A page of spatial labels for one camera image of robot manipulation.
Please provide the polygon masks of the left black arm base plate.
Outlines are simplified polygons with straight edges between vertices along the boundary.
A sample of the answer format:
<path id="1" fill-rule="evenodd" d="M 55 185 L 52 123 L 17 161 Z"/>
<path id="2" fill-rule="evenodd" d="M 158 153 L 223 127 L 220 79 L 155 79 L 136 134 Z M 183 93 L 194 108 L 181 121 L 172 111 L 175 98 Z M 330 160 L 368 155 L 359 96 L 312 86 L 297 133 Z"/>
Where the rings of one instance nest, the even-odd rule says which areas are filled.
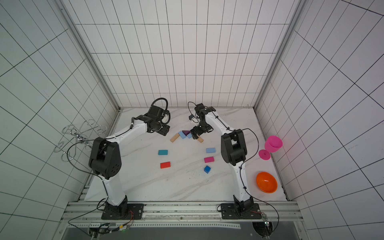
<path id="1" fill-rule="evenodd" d="M 106 204 L 101 219 L 102 220 L 140 220 L 143 215 L 143 204 L 126 204 L 113 206 Z"/>

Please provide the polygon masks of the teal block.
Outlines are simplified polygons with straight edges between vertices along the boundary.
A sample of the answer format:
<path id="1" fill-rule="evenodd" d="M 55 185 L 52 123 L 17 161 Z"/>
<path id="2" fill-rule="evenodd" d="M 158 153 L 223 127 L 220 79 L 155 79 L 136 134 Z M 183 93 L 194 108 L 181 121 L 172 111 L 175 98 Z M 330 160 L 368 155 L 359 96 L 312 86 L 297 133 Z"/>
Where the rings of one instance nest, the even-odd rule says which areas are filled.
<path id="1" fill-rule="evenodd" d="M 158 155 L 159 156 L 166 156 L 166 155 L 168 155 L 168 150 L 159 150 Z"/>

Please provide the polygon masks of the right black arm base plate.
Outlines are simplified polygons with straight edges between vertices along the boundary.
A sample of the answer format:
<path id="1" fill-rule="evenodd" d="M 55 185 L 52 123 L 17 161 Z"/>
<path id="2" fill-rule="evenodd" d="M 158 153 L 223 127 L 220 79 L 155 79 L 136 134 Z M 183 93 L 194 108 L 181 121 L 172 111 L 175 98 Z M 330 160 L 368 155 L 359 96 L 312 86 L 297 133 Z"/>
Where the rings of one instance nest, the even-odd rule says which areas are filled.
<path id="1" fill-rule="evenodd" d="M 262 213 L 258 204 L 253 204 L 250 209 L 239 211 L 233 203 L 221 204 L 220 213 L 224 220 L 261 220 Z"/>

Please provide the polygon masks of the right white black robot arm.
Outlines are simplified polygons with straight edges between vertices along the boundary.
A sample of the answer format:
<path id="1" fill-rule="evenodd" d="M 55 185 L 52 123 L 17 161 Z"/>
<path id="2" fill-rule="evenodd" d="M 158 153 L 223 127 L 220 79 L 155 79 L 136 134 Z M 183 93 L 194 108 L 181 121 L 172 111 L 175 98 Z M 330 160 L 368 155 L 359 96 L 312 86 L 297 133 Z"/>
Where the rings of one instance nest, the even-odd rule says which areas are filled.
<path id="1" fill-rule="evenodd" d="M 248 192 L 245 171 L 246 156 L 248 154 L 246 140 L 241 129 L 231 129 L 214 107 L 204 104 L 195 105 L 195 116 L 199 121 L 191 129 L 193 139 L 199 140 L 202 134 L 216 131 L 221 135 L 221 155 L 223 160 L 231 166 L 231 173 L 235 183 L 234 208 L 239 217 L 244 217 L 254 206 L 254 198 Z"/>

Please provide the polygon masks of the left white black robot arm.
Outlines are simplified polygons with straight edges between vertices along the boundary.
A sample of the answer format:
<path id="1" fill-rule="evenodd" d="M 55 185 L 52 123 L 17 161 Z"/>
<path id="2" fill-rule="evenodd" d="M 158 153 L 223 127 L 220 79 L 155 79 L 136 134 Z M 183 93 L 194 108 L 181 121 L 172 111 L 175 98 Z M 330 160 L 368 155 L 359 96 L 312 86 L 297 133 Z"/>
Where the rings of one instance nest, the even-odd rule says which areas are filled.
<path id="1" fill-rule="evenodd" d="M 106 138 L 94 140 L 89 166 L 101 178 L 107 193 L 106 207 L 123 212 L 128 207 L 119 171 L 122 167 L 120 146 L 127 145 L 145 133 L 166 136 L 169 132 L 171 115 L 167 108 L 152 105 L 144 115 L 133 117 L 129 126 Z"/>

